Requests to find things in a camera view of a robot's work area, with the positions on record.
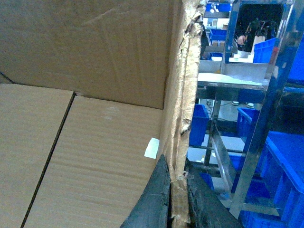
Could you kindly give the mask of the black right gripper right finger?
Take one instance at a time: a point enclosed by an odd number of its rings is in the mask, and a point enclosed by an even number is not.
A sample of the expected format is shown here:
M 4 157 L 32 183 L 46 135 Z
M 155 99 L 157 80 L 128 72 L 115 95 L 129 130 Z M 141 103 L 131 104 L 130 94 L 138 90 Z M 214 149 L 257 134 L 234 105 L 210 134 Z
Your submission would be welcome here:
M 220 202 L 189 160 L 185 162 L 185 172 L 191 228 L 242 227 L 242 223 Z

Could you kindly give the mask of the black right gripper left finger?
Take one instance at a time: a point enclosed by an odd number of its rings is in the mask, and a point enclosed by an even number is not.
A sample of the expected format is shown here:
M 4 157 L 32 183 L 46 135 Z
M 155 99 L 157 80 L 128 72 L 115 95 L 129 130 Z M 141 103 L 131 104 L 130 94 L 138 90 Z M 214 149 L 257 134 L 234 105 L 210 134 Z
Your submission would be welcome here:
M 171 179 L 165 156 L 162 154 L 150 179 L 124 220 L 122 228 L 166 228 L 170 202 Z

